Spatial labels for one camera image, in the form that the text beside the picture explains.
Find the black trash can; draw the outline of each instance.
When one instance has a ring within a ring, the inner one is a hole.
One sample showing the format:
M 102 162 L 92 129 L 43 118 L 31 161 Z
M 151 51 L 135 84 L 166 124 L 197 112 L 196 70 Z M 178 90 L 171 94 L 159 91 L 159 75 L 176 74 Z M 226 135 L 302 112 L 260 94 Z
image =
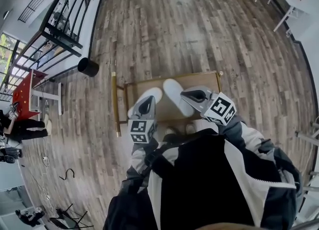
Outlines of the black trash can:
M 99 72 L 99 65 L 84 57 L 78 64 L 78 71 L 86 74 L 87 76 L 94 77 Z

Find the chair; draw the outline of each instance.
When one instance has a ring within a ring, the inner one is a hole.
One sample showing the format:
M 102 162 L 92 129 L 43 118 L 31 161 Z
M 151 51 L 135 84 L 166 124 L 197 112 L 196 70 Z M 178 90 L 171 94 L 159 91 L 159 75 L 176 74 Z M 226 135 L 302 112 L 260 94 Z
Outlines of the chair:
M 56 209 L 56 212 L 58 214 L 58 218 L 50 218 L 50 221 L 57 226 L 60 229 L 82 229 L 82 228 L 92 228 L 92 226 L 88 226 L 84 223 L 82 223 L 82 219 L 83 217 L 88 213 L 88 211 L 86 211 L 83 215 L 80 215 L 78 213 L 76 213 L 75 211 L 72 211 L 70 208 L 72 207 L 73 204 L 71 204 L 65 211 L 63 211 L 60 208 Z M 73 218 L 70 216 L 70 214 L 68 213 L 68 210 L 72 211 L 73 213 L 75 213 L 76 215 L 80 216 L 79 218 Z

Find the wooden floor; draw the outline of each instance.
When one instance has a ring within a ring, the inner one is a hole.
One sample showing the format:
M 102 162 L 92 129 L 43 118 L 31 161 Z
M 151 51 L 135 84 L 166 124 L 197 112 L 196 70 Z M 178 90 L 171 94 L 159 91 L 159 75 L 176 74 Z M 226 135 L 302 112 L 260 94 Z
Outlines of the wooden floor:
M 271 138 L 307 174 L 313 163 L 309 144 L 294 137 L 315 120 L 312 86 L 300 48 L 284 27 L 272 30 L 282 15 L 267 0 L 102 0 L 94 33 L 95 78 L 71 71 L 58 78 L 63 87 L 63 116 L 50 102 L 52 137 L 34 140 L 22 162 L 63 208 L 74 203 L 89 211 L 101 229 L 108 204 L 129 165 L 131 144 L 119 144 L 111 105 L 111 71 L 118 82 L 223 71 L 223 92 L 247 123 Z M 57 85 L 48 84 L 48 92 Z M 40 154 L 50 159 L 47 175 Z M 72 168 L 75 178 L 65 170 Z M 23 169 L 31 196 L 41 198 Z

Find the person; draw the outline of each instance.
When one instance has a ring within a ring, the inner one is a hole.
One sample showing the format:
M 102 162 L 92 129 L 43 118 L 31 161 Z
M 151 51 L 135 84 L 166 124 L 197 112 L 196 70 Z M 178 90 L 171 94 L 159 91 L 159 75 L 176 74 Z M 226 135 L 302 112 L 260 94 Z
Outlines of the person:
M 104 230 L 210 230 L 220 223 L 292 227 L 302 201 L 301 175 L 239 116 L 184 137 L 168 130 L 158 146 L 154 138 L 134 144 Z
M 45 215 L 45 212 L 38 212 L 38 213 L 33 213 L 33 215 L 27 215 L 27 214 L 21 214 L 20 210 L 16 210 L 15 214 L 19 217 L 19 219 L 24 224 L 30 227 L 35 227 L 41 224 L 38 220 Z
M 44 128 L 43 130 L 31 131 L 28 128 Z M 49 120 L 49 116 L 45 115 L 44 121 L 36 121 L 34 119 L 25 119 L 16 121 L 14 117 L 10 120 L 0 110 L 0 135 L 6 136 L 17 142 L 23 140 L 42 138 L 51 135 L 52 122 Z

